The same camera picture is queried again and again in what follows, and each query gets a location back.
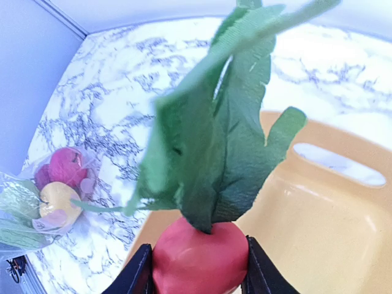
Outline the green bitter gourd toy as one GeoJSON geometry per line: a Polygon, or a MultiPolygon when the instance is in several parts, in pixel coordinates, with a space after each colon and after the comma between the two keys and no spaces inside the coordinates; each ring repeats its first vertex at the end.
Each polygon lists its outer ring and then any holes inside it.
{"type": "Polygon", "coordinates": [[[4,183],[1,191],[1,242],[26,250],[40,249],[45,238],[33,220],[40,218],[39,190],[28,180],[4,183]]]}

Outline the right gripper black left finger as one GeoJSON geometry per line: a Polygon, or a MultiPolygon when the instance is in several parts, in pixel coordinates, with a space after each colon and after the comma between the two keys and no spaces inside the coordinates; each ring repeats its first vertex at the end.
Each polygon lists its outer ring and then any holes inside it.
{"type": "Polygon", "coordinates": [[[150,244],[142,244],[102,294],[152,294],[152,252],[150,244]]]}

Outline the yellow lemon toy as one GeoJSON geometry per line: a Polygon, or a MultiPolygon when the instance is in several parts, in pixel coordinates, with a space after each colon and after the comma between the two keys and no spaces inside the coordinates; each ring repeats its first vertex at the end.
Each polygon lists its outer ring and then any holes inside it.
{"type": "Polygon", "coordinates": [[[81,214],[81,208],[72,200],[81,200],[78,193],[70,186],[55,181],[47,184],[40,191],[39,213],[41,218],[51,217],[61,221],[58,226],[72,226],[81,214]]]}

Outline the red bell pepper toy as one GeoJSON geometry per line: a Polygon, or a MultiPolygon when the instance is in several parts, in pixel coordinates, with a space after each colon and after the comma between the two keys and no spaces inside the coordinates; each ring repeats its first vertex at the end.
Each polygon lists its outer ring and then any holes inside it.
{"type": "Polygon", "coordinates": [[[34,175],[34,182],[38,190],[42,190],[52,180],[49,174],[49,164],[42,165],[34,175]]]}

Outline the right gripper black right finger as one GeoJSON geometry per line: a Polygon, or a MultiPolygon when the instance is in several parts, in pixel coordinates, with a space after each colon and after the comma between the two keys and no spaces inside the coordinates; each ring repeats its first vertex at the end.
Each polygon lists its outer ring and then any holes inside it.
{"type": "Polygon", "coordinates": [[[249,245],[247,274],[241,283],[242,294],[299,294],[283,277],[258,241],[246,236],[249,245]]]}

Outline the red apple toy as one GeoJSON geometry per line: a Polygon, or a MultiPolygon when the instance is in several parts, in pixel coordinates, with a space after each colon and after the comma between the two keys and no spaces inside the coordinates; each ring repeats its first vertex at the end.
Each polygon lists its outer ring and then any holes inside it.
{"type": "Polygon", "coordinates": [[[83,168],[83,156],[74,148],[61,148],[52,155],[48,174],[52,182],[57,181],[77,188],[87,177],[88,170],[83,168]]]}

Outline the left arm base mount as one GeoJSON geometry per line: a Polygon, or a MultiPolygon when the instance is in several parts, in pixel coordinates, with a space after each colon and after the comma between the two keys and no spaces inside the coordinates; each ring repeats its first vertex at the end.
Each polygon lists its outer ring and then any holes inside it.
{"type": "Polygon", "coordinates": [[[26,265],[27,265],[26,257],[23,255],[23,256],[13,258],[11,260],[6,260],[6,262],[9,264],[9,267],[7,268],[7,272],[10,274],[14,282],[16,284],[19,284],[20,277],[22,277],[22,275],[26,271],[26,265]]]}

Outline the orange carrot toy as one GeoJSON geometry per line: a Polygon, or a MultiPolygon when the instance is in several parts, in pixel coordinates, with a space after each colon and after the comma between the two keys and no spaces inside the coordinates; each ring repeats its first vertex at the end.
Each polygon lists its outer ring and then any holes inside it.
{"type": "Polygon", "coordinates": [[[337,6],[311,1],[238,1],[208,54],[170,93],[156,99],[148,146],[134,192],[117,211],[177,209],[181,217],[150,244],[153,293],[233,293],[249,258],[235,221],[252,208],[285,160],[306,115],[286,108],[265,134],[260,108],[271,76],[276,36],[337,6]]]}

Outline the clear zip top bag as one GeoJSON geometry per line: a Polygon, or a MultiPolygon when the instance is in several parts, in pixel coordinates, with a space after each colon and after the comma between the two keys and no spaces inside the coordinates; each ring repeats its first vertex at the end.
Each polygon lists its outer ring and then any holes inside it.
{"type": "MultiPolygon", "coordinates": [[[[90,196],[94,192],[97,174],[99,173],[99,169],[100,169],[100,163],[97,160],[96,155],[92,151],[87,151],[80,147],[68,147],[68,148],[74,148],[79,152],[81,152],[83,156],[83,168],[86,168],[88,170],[87,177],[81,182],[80,186],[77,188],[72,187],[80,196],[81,200],[79,201],[82,201],[87,196],[90,196]]],[[[42,165],[49,164],[51,157],[54,153],[55,152],[43,157],[40,160],[33,162],[17,176],[11,175],[10,173],[6,173],[6,172],[1,172],[1,191],[4,183],[10,181],[28,180],[35,184],[34,175],[36,171],[42,165]]],[[[41,204],[42,200],[40,199],[40,191],[41,190],[39,190],[39,201],[41,204]]],[[[57,219],[53,220],[51,217],[44,217],[44,218],[40,217],[39,219],[33,220],[32,225],[35,231],[37,233],[40,233],[42,237],[45,238],[40,249],[35,249],[35,250],[20,249],[1,242],[1,259],[5,260],[8,258],[18,257],[20,255],[41,250],[51,245],[57,239],[60,239],[63,235],[65,235],[73,226],[72,225],[72,226],[60,227],[58,226],[60,222],[61,220],[57,220],[57,219]]]]}

